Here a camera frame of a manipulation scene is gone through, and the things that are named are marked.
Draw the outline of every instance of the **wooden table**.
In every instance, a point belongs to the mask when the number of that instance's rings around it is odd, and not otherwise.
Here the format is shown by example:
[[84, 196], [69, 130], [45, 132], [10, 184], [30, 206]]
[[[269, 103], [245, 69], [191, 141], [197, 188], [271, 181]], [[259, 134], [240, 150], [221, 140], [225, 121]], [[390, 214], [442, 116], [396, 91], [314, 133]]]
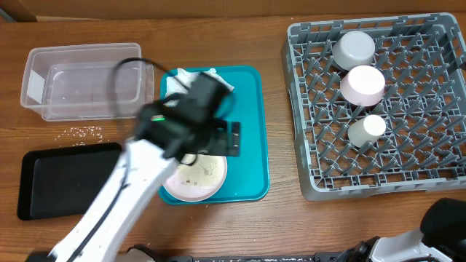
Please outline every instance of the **wooden table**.
[[[466, 14], [455, 15], [466, 31]], [[25, 62], [34, 47], [137, 42], [144, 57], [171, 68], [251, 65], [261, 74], [272, 183], [269, 193], [258, 202], [183, 207], [154, 197], [121, 250], [134, 244], [195, 256], [343, 250], [362, 239], [395, 236], [417, 227], [427, 208], [441, 197], [466, 200], [466, 191], [332, 202], [310, 202], [301, 195], [280, 48], [291, 23], [348, 17], [361, 15], [0, 24], [0, 261], [24, 261], [33, 250], [50, 250], [80, 219], [78, 215], [39, 221], [17, 218], [24, 154], [98, 142], [89, 133], [86, 138], [66, 135], [64, 131], [71, 127], [82, 132], [89, 126], [99, 127], [103, 142], [119, 138], [112, 121], [46, 122], [20, 105]]]

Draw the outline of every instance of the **clear plastic container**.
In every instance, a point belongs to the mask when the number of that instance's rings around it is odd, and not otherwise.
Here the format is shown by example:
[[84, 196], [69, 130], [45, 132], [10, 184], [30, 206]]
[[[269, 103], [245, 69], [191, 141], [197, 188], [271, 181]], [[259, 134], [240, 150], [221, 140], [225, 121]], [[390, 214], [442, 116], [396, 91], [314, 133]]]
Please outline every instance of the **clear plastic container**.
[[[33, 49], [24, 70], [21, 105], [46, 121], [117, 118], [109, 106], [107, 80], [111, 69], [128, 57], [141, 57], [139, 44]], [[142, 105], [154, 99], [152, 65], [123, 65], [116, 76], [115, 90], [119, 117], [134, 117]]]

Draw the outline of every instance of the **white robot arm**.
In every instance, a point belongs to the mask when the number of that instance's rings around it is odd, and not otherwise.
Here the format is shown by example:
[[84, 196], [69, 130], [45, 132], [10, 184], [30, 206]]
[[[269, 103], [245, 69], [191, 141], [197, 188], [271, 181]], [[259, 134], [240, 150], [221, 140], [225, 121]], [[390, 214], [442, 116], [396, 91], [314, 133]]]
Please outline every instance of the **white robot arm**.
[[[147, 140], [128, 141], [126, 151], [94, 202], [50, 256], [56, 262], [114, 261], [134, 223], [178, 166], [174, 158], [164, 159], [163, 152]], [[108, 207], [112, 208], [104, 215]]]
[[420, 261], [425, 258], [452, 262], [450, 257], [435, 247], [428, 247], [422, 243], [423, 236], [420, 229], [414, 229], [396, 237], [382, 237], [371, 249], [369, 258], [373, 262]]

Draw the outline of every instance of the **plastic storage bin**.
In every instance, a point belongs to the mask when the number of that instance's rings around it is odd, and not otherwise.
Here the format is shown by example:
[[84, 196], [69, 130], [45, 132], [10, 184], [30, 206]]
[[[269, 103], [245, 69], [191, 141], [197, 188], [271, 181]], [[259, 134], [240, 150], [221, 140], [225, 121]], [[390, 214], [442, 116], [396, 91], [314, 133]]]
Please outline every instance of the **plastic storage bin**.
[[[114, 119], [107, 79], [120, 60], [141, 57], [136, 43], [86, 44], [31, 50], [26, 63], [21, 105], [46, 121]], [[115, 81], [121, 118], [134, 117], [154, 98], [154, 70], [141, 62], [128, 63]]]
[[[333, 47], [359, 30], [374, 41], [372, 66], [385, 77], [382, 101], [352, 106]], [[466, 188], [466, 45], [447, 13], [290, 25], [283, 71], [295, 126], [301, 192], [308, 200]], [[375, 144], [356, 147], [348, 127], [377, 114]]]

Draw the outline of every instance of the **wooden surface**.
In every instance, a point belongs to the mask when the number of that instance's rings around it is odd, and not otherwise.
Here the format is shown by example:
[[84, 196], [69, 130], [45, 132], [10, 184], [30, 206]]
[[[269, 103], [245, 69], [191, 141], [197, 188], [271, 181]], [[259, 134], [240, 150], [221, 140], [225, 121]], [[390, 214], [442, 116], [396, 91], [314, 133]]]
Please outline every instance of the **wooden surface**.
[[464, 0], [3, 0], [18, 13], [96, 19], [466, 12]]
[[[455, 15], [466, 30], [466, 14]], [[100, 138], [87, 131], [89, 126], [100, 128], [104, 142], [118, 138], [112, 121], [46, 122], [21, 107], [23, 70], [34, 47], [138, 42], [144, 57], [170, 68], [250, 65], [261, 74], [269, 145], [269, 193], [258, 202], [183, 207], [166, 205], [154, 197], [121, 250], [134, 244], [196, 256], [343, 250], [362, 239], [390, 237], [417, 227], [427, 208], [441, 197], [466, 200], [466, 191], [388, 194], [332, 202], [310, 202], [301, 195], [280, 48], [291, 23], [345, 17], [0, 24], [0, 35], [8, 36], [0, 38], [0, 261], [24, 261], [33, 250], [51, 249], [80, 219], [78, 215], [40, 221], [20, 221], [16, 217], [24, 154], [81, 142], [97, 143]], [[87, 136], [67, 135], [64, 131], [71, 132], [72, 127], [80, 128]]]

